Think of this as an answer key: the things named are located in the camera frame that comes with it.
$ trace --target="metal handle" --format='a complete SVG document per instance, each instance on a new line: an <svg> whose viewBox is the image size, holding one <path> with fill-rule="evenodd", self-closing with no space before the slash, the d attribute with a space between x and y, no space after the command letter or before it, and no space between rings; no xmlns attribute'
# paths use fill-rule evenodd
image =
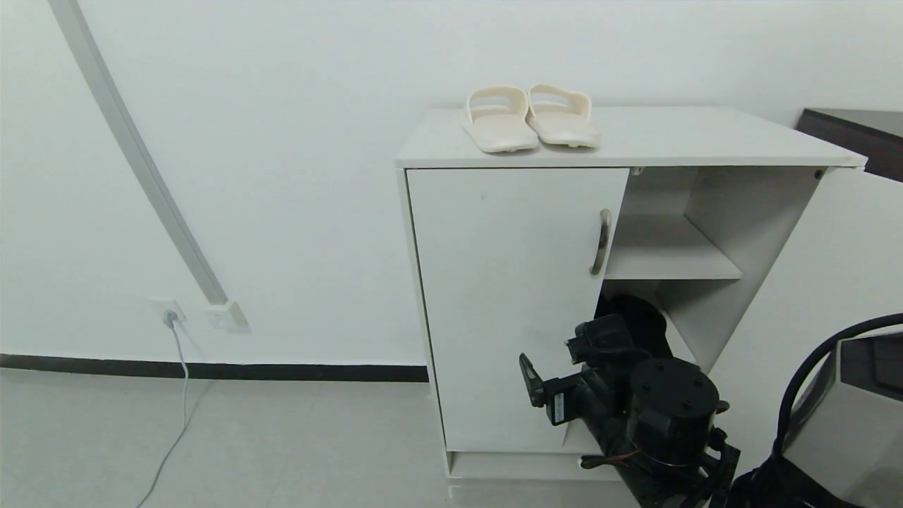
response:
<svg viewBox="0 0 903 508"><path fill-rule="evenodd" d="M599 213L602 218L602 227L599 231L599 249L596 250L596 259L592 262L590 268L591 275L599 275L602 271L602 265L605 264L605 254L609 251L609 230L611 225L611 212L608 208L603 208Z"/></svg>

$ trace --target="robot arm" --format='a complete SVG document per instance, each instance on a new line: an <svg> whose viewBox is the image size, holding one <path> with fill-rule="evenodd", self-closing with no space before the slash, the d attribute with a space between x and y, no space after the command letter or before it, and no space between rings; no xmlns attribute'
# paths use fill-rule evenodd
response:
<svg viewBox="0 0 903 508"><path fill-rule="evenodd" d="M568 341L579 373L543 381L524 355L520 368L530 402L552 425L582 419L601 454L581 467L615 466L643 508L690 508L727 500L740 452L712 426L727 409L696 365L652 358L634 347L619 315L577 327ZM720 452L710 456L706 449Z"/></svg>

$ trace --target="wall outlet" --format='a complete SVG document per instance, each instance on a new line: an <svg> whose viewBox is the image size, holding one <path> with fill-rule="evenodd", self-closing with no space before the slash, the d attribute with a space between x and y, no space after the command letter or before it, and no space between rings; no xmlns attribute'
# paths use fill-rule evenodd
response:
<svg viewBox="0 0 903 508"><path fill-rule="evenodd" d="M241 330L247 327L247 320L238 302L229 300L221 306L209 306L204 311L214 328L223 330Z"/></svg>
<svg viewBox="0 0 903 508"><path fill-rule="evenodd" d="M157 314L157 317L159 317L161 321L163 320L163 314L168 310L173 311L179 316L180 323L187 321L182 309L179 308L179 304L172 298L151 298L151 307L154 308L154 313Z"/></svg>

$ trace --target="cabinet top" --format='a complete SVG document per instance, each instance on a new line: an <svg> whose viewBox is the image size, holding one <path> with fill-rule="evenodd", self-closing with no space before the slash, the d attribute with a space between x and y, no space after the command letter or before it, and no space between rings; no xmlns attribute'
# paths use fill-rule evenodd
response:
<svg viewBox="0 0 903 508"><path fill-rule="evenodd" d="M543 145L484 154L461 127L461 109L430 109L398 152L396 166L631 167L701 165L864 166L866 157L732 108L593 108L598 149Z"/></svg>

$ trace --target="slipper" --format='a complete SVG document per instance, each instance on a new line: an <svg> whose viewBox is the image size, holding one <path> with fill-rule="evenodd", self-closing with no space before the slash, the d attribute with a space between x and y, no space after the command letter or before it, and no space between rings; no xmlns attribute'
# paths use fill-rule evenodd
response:
<svg viewBox="0 0 903 508"><path fill-rule="evenodd" d="M485 99L474 104L474 99ZM477 147L489 154L514 152L539 146L539 139L525 122L529 109L526 94L517 87L474 90L464 105L464 130Z"/></svg>
<svg viewBox="0 0 903 508"><path fill-rule="evenodd" d="M542 100L535 94L554 100ZM590 125L592 101L585 93L534 85L527 95L530 111L526 122L543 143L593 148L599 145L599 131Z"/></svg>

